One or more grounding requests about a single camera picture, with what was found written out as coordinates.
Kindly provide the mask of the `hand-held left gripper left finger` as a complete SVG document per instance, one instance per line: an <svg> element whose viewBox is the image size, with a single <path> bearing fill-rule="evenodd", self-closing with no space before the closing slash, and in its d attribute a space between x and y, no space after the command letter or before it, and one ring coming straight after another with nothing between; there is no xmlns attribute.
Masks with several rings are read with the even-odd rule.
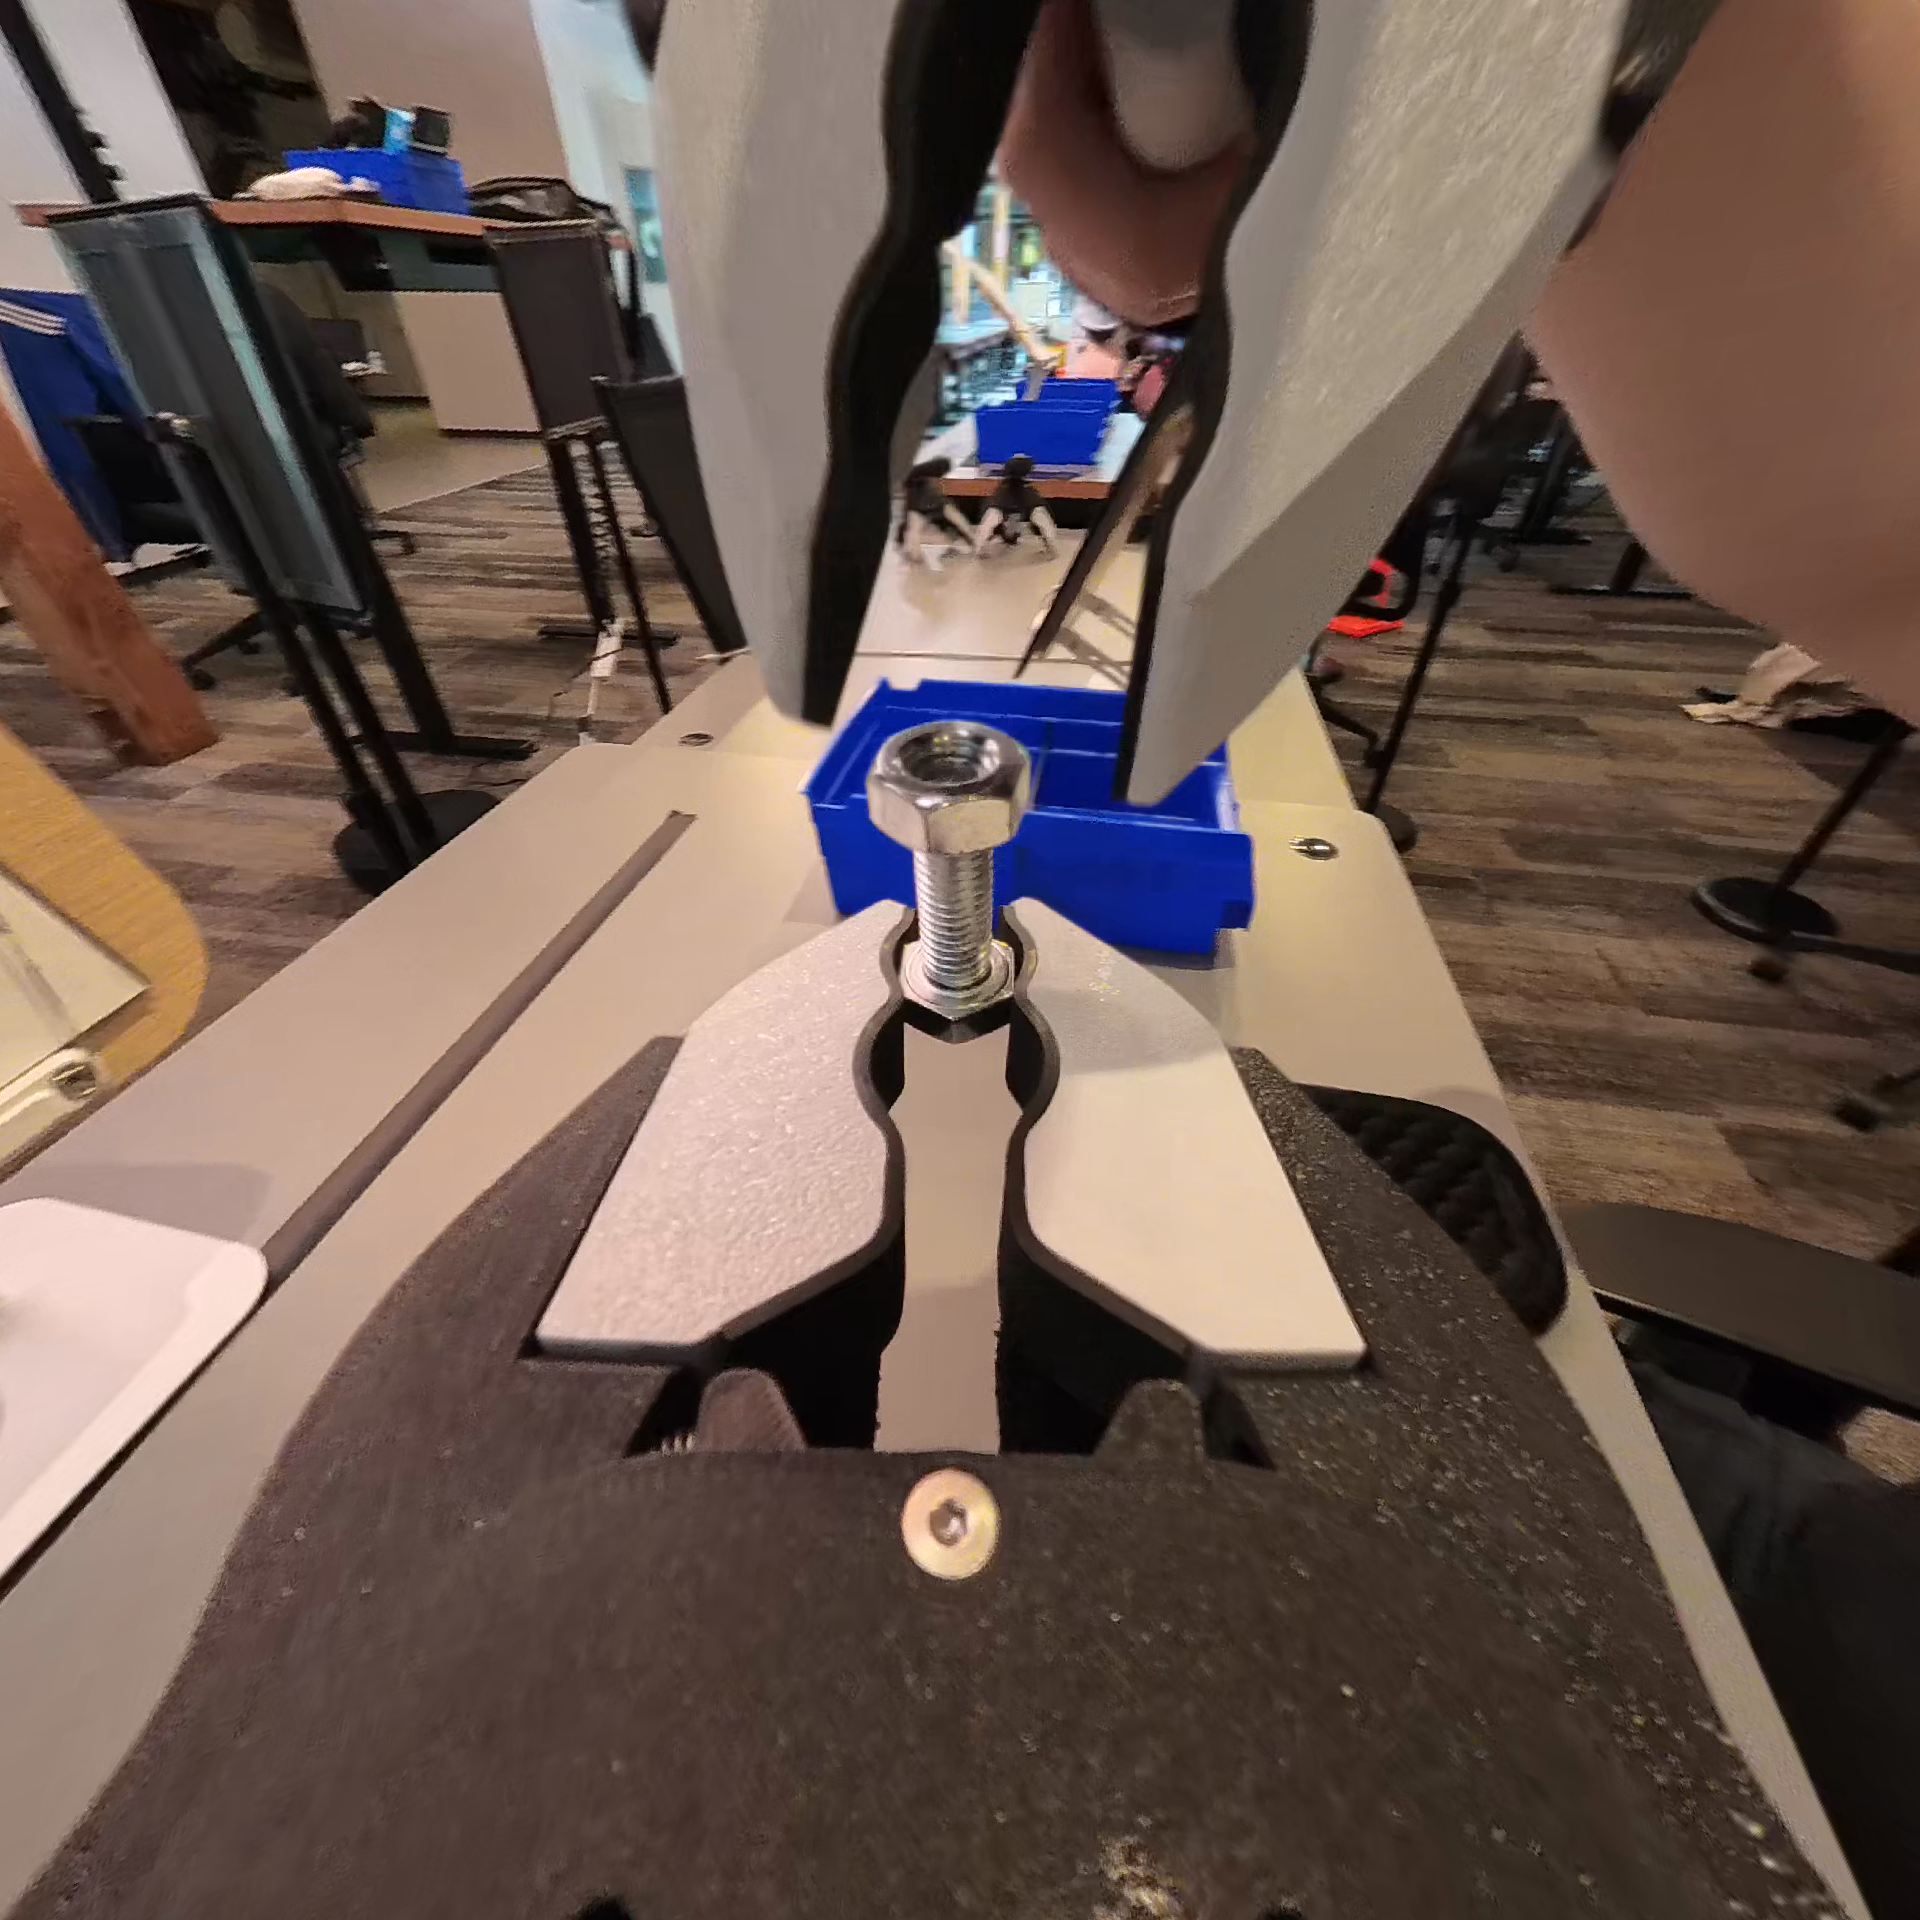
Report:
<svg viewBox="0 0 1920 1920"><path fill-rule="evenodd" d="M556 1360L777 1381L816 1448L868 1448L905 1303L899 950L880 902L709 1005L537 1320Z"/></svg>

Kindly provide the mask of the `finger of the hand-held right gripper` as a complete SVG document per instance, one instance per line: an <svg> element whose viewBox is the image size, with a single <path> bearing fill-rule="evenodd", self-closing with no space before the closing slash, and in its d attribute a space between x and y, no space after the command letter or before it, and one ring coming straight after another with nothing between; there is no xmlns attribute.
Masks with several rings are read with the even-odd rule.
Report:
<svg viewBox="0 0 1920 1920"><path fill-rule="evenodd" d="M687 417L771 702L841 704L1032 2L671 2L663 250Z"/></svg>
<svg viewBox="0 0 1920 1920"><path fill-rule="evenodd" d="M1614 170L1627 5L1310 5L1182 361L1119 750L1164 799L1304 655Z"/></svg>

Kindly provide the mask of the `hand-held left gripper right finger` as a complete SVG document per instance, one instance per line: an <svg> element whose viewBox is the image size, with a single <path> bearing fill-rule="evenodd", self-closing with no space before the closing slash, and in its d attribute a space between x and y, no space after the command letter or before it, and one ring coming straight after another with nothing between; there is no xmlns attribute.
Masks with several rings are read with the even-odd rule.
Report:
<svg viewBox="0 0 1920 1920"><path fill-rule="evenodd" d="M1214 1023L1040 900L1003 921L998 1447L1094 1448L1137 1384L1227 1430L1244 1388L1356 1374L1356 1314Z"/></svg>

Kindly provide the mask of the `blue plastic bin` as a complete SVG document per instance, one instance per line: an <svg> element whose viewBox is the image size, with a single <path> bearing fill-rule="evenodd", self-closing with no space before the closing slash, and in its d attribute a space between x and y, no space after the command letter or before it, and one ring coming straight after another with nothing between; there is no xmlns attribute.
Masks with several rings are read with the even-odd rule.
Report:
<svg viewBox="0 0 1920 1920"><path fill-rule="evenodd" d="M912 905L909 853L873 825L868 770L888 736L967 717L1020 740L1030 761L1030 809L995 857L998 905L1035 898L1112 945L1209 954L1223 929L1251 926L1257 902L1255 844L1227 750L1160 801L1125 805L1116 797L1123 708L1110 688L880 681L805 782L835 906L852 917L880 900Z"/></svg>
<svg viewBox="0 0 1920 1920"><path fill-rule="evenodd" d="M973 410L976 461L1088 468L1107 439L1119 386L1110 377L1051 375L1030 396Z"/></svg>
<svg viewBox="0 0 1920 1920"><path fill-rule="evenodd" d="M471 209L463 167L443 152L316 149L286 150L283 160L289 170L326 169L347 183L365 183L368 189L398 207L457 214Z"/></svg>

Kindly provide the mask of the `silver hex bolt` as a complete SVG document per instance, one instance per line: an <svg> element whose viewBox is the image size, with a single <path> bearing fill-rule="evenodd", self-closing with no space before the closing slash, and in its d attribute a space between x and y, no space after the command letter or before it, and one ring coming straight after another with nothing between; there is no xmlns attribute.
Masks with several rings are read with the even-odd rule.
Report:
<svg viewBox="0 0 1920 1920"><path fill-rule="evenodd" d="M1020 952L998 934L995 854L919 849L915 927L896 954L903 1014L945 1045L991 1032L1009 1016Z"/></svg>

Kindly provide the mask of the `silver hex nut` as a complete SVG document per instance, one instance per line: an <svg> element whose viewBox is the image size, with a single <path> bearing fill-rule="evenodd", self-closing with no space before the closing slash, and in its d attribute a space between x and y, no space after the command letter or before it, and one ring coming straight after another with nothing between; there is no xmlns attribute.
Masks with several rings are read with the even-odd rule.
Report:
<svg viewBox="0 0 1920 1920"><path fill-rule="evenodd" d="M884 737L865 774L871 823L916 854L995 853L1032 799L1025 746L997 727L942 717Z"/></svg>

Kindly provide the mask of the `person's right forearm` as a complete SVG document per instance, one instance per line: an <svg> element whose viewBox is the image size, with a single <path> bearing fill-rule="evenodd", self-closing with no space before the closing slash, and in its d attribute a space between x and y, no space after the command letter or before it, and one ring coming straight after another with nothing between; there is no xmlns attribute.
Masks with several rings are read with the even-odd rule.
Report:
<svg viewBox="0 0 1920 1920"><path fill-rule="evenodd" d="M1917 5L1718 5L1526 342L1683 584L1917 714Z"/></svg>

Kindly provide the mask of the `person's right hand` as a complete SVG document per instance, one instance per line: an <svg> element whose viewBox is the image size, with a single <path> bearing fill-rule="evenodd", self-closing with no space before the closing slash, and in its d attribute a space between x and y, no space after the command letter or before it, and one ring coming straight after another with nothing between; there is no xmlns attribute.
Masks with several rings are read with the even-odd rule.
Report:
<svg viewBox="0 0 1920 1920"><path fill-rule="evenodd" d="M1141 328L1184 328L1253 149L1240 134L1182 170L1144 167L1112 121L1091 6L1046 2L1023 47L997 165L1083 297Z"/></svg>

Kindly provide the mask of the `idle hand-held gripper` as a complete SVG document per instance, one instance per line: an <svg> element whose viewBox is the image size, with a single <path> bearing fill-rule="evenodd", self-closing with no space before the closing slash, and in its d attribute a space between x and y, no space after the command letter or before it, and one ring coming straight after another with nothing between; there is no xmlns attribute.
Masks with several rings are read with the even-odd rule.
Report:
<svg viewBox="0 0 1920 1920"><path fill-rule="evenodd" d="M1032 481L1032 471L1035 463L1025 453L1013 454L998 468L990 503L973 527L973 552L977 558L987 558L995 542L1020 546L1023 536L1035 536L1046 560L1055 558L1059 527Z"/></svg>
<svg viewBox="0 0 1920 1920"><path fill-rule="evenodd" d="M950 558L976 552L973 520L943 490L950 468L952 461L945 454L907 468L896 520L896 552L903 564L940 570Z"/></svg>

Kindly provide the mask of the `dark monitor on stand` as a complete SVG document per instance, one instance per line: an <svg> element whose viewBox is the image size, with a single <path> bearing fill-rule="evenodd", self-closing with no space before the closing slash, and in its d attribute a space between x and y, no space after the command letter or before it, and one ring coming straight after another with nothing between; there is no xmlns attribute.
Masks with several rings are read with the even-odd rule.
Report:
<svg viewBox="0 0 1920 1920"><path fill-rule="evenodd" d="M527 761L462 734L440 698L340 454L303 392L253 266L204 199L47 212L212 558L265 617L342 784L342 874L377 895L476 825L496 792L425 790L411 753Z"/></svg>

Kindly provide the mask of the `black round stand base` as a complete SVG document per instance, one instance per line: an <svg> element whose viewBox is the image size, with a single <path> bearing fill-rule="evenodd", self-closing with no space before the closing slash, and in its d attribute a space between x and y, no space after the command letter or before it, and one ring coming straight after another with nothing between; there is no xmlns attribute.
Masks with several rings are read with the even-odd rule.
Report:
<svg viewBox="0 0 1920 1920"><path fill-rule="evenodd" d="M1693 889L1692 905L1707 922L1747 944L1790 945L1840 934L1840 922L1821 902L1775 880L1704 880Z"/></svg>

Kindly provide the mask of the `blue jacket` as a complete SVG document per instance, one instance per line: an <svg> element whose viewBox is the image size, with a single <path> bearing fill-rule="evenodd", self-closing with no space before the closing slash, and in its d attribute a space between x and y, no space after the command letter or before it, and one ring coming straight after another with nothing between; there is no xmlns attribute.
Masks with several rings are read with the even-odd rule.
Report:
<svg viewBox="0 0 1920 1920"><path fill-rule="evenodd" d="M108 562L131 562L124 513L72 421L135 408L102 324L85 294L3 287L7 375L38 453Z"/></svg>

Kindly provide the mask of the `white page holder bar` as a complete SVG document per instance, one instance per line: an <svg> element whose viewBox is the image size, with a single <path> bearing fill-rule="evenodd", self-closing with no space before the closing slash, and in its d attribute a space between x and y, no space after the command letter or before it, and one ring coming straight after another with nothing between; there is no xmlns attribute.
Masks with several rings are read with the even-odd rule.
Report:
<svg viewBox="0 0 1920 1920"><path fill-rule="evenodd" d="M3 874L3 1162L111 1089L104 1028L149 981L13 874Z"/></svg>

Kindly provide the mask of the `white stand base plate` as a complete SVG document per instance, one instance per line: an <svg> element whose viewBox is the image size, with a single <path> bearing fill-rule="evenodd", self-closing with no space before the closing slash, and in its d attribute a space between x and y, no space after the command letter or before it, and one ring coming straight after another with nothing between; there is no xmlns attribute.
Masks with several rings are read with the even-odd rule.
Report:
<svg viewBox="0 0 1920 1920"><path fill-rule="evenodd" d="M257 1305L230 1239L30 1197L3 1209L3 1574Z"/></svg>

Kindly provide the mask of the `wooden post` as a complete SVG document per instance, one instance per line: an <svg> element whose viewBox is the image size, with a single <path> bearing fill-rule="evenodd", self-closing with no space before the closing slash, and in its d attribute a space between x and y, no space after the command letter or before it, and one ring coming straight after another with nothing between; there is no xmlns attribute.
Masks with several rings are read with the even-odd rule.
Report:
<svg viewBox="0 0 1920 1920"><path fill-rule="evenodd" d="M220 740L100 548L3 408L3 588L55 681L124 764L166 765Z"/></svg>

